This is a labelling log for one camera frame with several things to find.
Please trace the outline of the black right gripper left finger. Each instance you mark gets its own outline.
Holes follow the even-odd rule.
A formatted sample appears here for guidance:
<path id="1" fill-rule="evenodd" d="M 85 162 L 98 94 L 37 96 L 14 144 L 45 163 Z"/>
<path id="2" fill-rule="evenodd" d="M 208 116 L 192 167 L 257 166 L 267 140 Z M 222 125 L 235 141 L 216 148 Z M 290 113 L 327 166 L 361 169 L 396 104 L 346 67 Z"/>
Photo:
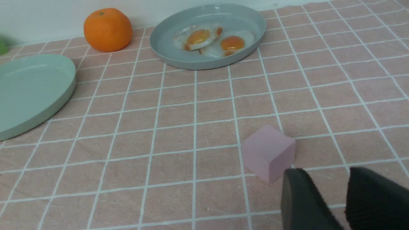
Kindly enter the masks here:
<path id="1" fill-rule="evenodd" d="M 281 217 L 284 230 L 343 230 L 309 174 L 301 168 L 284 171 Z"/>

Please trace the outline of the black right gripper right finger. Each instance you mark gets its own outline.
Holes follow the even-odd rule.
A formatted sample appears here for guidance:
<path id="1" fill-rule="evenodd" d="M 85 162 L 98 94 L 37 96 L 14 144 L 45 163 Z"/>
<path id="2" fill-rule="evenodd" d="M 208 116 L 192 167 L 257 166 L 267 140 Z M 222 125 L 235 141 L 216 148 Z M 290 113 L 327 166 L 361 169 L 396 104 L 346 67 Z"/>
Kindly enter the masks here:
<path id="1" fill-rule="evenodd" d="M 352 230 L 407 230 L 409 191 L 365 167 L 352 167 L 346 220 Z"/>

